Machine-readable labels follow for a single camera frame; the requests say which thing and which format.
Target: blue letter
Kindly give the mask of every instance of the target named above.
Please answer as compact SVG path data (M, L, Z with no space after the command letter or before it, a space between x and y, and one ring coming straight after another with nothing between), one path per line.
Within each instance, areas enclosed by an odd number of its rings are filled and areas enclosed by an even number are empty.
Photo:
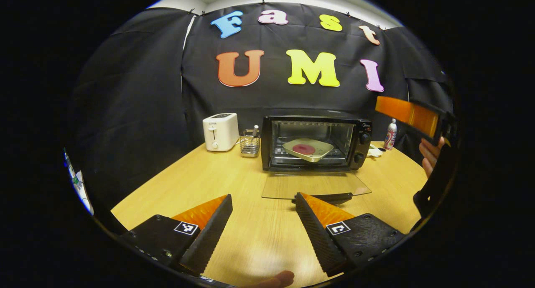
M241 31L241 27L234 27L233 25L241 25L241 19L238 16L242 15L243 12L234 11L212 21L210 25L216 25L221 30L221 38L226 38Z

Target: spray can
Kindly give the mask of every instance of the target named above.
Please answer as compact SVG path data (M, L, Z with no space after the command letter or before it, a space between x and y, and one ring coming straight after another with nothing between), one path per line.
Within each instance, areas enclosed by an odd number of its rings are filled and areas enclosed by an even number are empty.
M396 141L397 126L396 119L392 119L392 123L388 126L386 131L385 149L392 150Z

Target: toaster oven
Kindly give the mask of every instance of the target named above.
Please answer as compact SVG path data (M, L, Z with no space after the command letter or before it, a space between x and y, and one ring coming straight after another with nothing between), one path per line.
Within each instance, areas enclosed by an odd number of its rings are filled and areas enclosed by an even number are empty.
M267 115L260 139L266 171L348 171L364 163L372 122L332 110L286 110Z

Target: wire basket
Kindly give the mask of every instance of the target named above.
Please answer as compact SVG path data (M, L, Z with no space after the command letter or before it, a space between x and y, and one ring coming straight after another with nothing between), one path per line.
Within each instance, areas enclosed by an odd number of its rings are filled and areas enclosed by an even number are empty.
M239 149L241 156L255 157L258 156L260 150L260 137L252 135L252 129L243 131L243 136L239 138Z

